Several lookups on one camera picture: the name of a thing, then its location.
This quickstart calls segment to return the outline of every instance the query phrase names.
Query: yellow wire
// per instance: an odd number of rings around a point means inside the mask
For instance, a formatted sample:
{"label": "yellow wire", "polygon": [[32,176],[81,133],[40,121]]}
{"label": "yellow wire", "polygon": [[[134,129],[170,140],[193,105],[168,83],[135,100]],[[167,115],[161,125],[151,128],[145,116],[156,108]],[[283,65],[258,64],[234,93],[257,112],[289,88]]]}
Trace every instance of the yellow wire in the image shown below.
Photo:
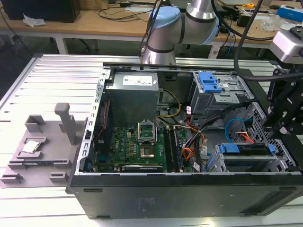
{"label": "yellow wire", "polygon": [[176,101],[178,102],[179,108],[178,108],[178,110],[177,110],[177,112],[175,114],[172,114],[172,115],[157,115],[156,117],[168,118],[168,117],[177,116],[180,113],[180,111],[181,111],[181,103],[179,102],[179,100],[177,99],[177,97],[173,93],[171,93],[167,89],[163,89],[163,90],[167,91],[168,93],[170,93],[171,96],[173,96],[176,99]]}

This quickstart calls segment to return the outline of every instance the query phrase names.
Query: light blue joint cap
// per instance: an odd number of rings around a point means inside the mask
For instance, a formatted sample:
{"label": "light blue joint cap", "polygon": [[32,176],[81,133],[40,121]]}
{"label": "light blue joint cap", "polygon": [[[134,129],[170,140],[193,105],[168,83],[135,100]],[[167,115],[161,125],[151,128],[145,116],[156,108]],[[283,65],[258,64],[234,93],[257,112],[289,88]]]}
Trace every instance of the light blue joint cap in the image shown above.
{"label": "light blue joint cap", "polygon": [[219,18],[216,18],[216,25],[214,26],[213,32],[210,34],[210,36],[201,44],[199,45],[207,45],[213,41],[214,37],[216,36],[219,29]]}
{"label": "light blue joint cap", "polygon": [[159,9],[157,19],[155,21],[155,24],[153,25],[153,29],[168,26],[178,20],[180,16],[181,12],[177,7],[162,6]]}

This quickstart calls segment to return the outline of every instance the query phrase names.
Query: workbench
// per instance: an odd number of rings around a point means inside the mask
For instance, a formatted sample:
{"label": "workbench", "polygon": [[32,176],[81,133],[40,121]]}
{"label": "workbench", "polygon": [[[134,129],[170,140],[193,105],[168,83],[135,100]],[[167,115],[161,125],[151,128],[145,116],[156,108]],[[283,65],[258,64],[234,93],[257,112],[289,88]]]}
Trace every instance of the workbench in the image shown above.
{"label": "workbench", "polygon": [[[70,103],[75,120],[89,116],[103,62],[139,63],[139,57],[94,55],[43,55],[34,57],[0,101],[0,176],[15,152],[29,114],[59,120],[53,110],[57,102]],[[232,60],[177,58],[177,65],[225,67]],[[239,61],[254,75],[272,75],[278,67],[268,61]],[[261,83],[268,90],[268,82]],[[0,189],[0,226],[187,226],[216,227],[303,225],[303,197],[264,217],[212,217],[167,219],[90,220],[74,195],[65,187]]]}
{"label": "workbench", "polygon": [[[288,5],[296,8],[301,8],[299,2],[291,1],[279,1],[274,0],[271,5]],[[106,12],[109,14],[121,11],[121,9],[113,8],[108,9]],[[132,12],[119,12],[114,15],[108,15],[108,17],[125,17],[132,15]],[[20,36],[38,36],[38,37],[51,37],[56,40],[57,47],[60,54],[68,54],[65,38],[80,38],[80,39],[93,39],[95,40],[95,48],[99,49],[98,40],[123,40],[123,41],[141,41],[146,31],[148,20],[148,13],[138,15],[138,20],[131,22],[119,22],[113,20],[107,20],[98,16],[97,10],[82,10],[80,15],[74,23],[61,23],[54,21],[46,21],[46,26],[30,27],[27,26],[22,20],[9,20],[5,14],[5,19],[12,29]],[[274,36],[276,32],[264,32],[260,23],[262,21],[254,21],[249,35],[253,37],[269,37]],[[235,22],[232,22],[232,28],[243,33],[243,27],[237,27]],[[9,28],[0,18],[0,34],[1,35],[13,35]],[[211,51],[209,58],[216,58],[220,47],[224,44],[227,34],[221,34],[212,41]],[[240,41],[240,37],[237,36],[234,46],[237,46]],[[264,48],[268,49],[271,41],[251,41],[246,40],[243,47],[250,48]]]}

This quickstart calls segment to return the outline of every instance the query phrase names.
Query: floor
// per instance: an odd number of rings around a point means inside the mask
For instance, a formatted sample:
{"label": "floor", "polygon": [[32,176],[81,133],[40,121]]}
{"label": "floor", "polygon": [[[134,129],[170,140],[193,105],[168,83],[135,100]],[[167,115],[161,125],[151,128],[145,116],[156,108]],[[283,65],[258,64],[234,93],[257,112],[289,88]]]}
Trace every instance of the floor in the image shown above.
{"label": "floor", "polygon": [[[49,38],[21,37],[21,39],[32,53],[57,53],[56,44],[51,43]],[[20,40],[17,37],[14,37],[14,40],[14,46],[4,45],[0,47],[0,98],[14,83],[31,58],[28,51],[21,45]],[[136,56],[139,50],[139,42],[100,40],[100,50],[96,51],[93,48],[93,41],[86,41],[92,47],[90,54]],[[78,39],[67,39],[66,43],[70,54],[88,54],[84,52],[85,46]],[[175,48],[177,57],[207,58],[209,51],[210,46],[192,45],[189,50],[185,51],[185,54],[181,55],[181,45]],[[227,51],[228,47],[223,47],[218,58],[232,59],[235,48],[232,48],[229,56],[227,56]],[[260,60],[257,57],[258,52],[259,49],[243,48],[241,59]],[[270,51],[267,51],[264,60],[276,60],[276,58]]]}

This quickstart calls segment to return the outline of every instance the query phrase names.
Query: green circuit board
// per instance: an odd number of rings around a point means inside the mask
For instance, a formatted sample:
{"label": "green circuit board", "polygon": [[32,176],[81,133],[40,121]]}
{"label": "green circuit board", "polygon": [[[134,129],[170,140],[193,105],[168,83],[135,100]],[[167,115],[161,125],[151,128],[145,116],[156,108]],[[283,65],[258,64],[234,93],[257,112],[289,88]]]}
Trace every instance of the green circuit board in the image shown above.
{"label": "green circuit board", "polygon": [[[149,128],[142,128],[140,136],[152,136]],[[185,131],[177,131],[180,145],[186,141]],[[166,172],[166,157],[163,137],[163,128],[157,128],[156,142],[153,145],[140,144],[138,140],[138,128],[118,127],[113,129],[111,149],[105,156],[97,154],[94,165],[97,166],[98,172],[111,172],[112,166],[123,165],[151,165],[162,166]],[[146,157],[143,151],[149,151],[152,157]]]}

